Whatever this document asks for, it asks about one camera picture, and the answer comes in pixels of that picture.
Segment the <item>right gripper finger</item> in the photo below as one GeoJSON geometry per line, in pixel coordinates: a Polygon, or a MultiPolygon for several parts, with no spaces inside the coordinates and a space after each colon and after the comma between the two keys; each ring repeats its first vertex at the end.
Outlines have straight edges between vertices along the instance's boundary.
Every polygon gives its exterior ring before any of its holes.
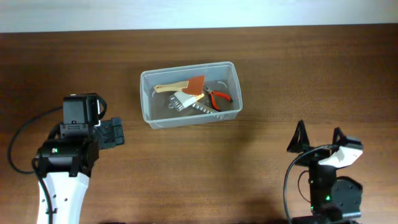
{"type": "Polygon", "coordinates": [[[287,152],[290,153],[301,153],[307,152],[310,149],[310,142],[305,129],[303,120],[297,123],[294,135],[287,147],[287,152]]]}
{"type": "Polygon", "coordinates": [[[343,134],[341,128],[340,127],[335,128],[333,131],[332,144],[343,145],[345,141],[346,141],[346,136],[343,134]]]}

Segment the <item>clear box of coloured bits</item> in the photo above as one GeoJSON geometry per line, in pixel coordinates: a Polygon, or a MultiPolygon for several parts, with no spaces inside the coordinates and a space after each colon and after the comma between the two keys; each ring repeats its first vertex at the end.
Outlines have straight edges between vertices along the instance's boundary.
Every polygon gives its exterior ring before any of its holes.
{"type": "Polygon", "coordinates": [[[204,95],[204,93],[200,95],[189,95],[182,91],[176,91],[173,95],[169,96],[169,108],[182,111],[203,98],[204,95]]]}

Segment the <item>orange socket bit rail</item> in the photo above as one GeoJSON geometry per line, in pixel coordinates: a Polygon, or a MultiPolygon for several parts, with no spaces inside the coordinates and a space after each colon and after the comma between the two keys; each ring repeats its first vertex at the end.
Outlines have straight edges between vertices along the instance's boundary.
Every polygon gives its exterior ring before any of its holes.
{"type": "Polygon", "coordinates": [[[196,110],[202,111],[203,113],[217,113],[217,110],[214,110],[213,108],[210,108],[200,102],[195,102],[194,104],[192,104],[192,107],[194,107],[196,110]]]}

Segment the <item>orange scraper with wooden handle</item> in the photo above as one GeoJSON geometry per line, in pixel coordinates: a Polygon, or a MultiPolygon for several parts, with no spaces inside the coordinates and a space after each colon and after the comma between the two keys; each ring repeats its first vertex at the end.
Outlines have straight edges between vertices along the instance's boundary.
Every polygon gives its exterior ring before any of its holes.
{"type": "Polygon", "coordinates": [[[166,91],[182,91],[189,95],[201,95],[204,84],[205,84],[205,76],[202,75],[177,83],[156,85],[154,87],[154,90],[156,93],[162,93],[166,91]]]}

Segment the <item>red handled pliers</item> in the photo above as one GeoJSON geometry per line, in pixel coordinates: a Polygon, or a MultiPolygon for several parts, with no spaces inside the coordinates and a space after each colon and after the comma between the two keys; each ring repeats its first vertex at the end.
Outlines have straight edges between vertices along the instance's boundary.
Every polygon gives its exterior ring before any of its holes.
{"type": "Polygon", "coordinates": [[[217,103],[216,103],[216,96],[217,97],[219,97],[219,98],[222,98],[222,99],[224,99],[224,100],[226,100],[227,102],[229,102],[229,103],[232,103],[233,102],[233,99],[232,99],[232,97],[230,97],[228,94],[226,94],[226,93],[222,93],[222,92],[219,92],[219,91],[214,91],[214,90],[212,90],[210,87],[208,87],[208,86],[204,86],[204,90],[207,92],[207,94],[208,94],[208,97],[209,97],[209,99],[210,99],[210,103],[211,103],[211,106],[212,106],[212,108],[214,109],[214,110],[216,110],[216,111],[221,111],[220,110],[220,107],[217,105],[217,103]]]}

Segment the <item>clear plastic storage container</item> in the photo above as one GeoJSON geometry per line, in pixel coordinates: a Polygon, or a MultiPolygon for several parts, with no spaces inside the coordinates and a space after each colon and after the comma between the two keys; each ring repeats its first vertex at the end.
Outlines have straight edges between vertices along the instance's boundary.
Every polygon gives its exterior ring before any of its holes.
{"type": "Polygon", "coordinates": [[[231,62],[204,63],[144,71],[141,73],[140,95],[144,121],[152,129],[232,120],[243,108],[238,74],[231,62]],[[172,91],[157,93],[154,90],[156,85],[185,81],[200,75],[205,76],[205,86],[210,87],[213,91],[226,93],[231,97],[232,102],[215,96],[219,112],[204,113],[192,106],[177,111],[171,107],[169,102],[169,97],[173,94],[172,91]]]}

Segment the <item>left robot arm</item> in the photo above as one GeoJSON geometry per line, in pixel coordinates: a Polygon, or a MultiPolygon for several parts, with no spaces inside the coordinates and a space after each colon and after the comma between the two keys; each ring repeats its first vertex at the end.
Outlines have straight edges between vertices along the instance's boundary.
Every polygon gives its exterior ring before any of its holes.
{"type": "Polygon", "coordinates": [[[79,223],[100,151],[125,143],[121,118],[104,120],[107,104],[96,93],[63,99],[63,120],[32,160],[39,181],[37,223],[79,223]]]}

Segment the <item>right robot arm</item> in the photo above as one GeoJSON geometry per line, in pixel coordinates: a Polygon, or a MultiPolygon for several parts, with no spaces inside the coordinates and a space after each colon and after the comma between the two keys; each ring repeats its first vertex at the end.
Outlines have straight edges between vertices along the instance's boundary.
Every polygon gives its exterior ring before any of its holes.
{"type": "Polygon", "coordinates": [[[347,176],[337,176],[337,171],[351,166],[363,154],[362,142],[343,134],[337,127],[332,143],[312,147],[304,121],[297,123],[287,152],[297,157],[289,164],[283,186],[284,211],[288,223],[356,223],[361,217],[363,186],[347,176]],[[310,187],[311,215],[291,217],[287,205],[287,184],[294,166],[306,167],[310,187]]]}

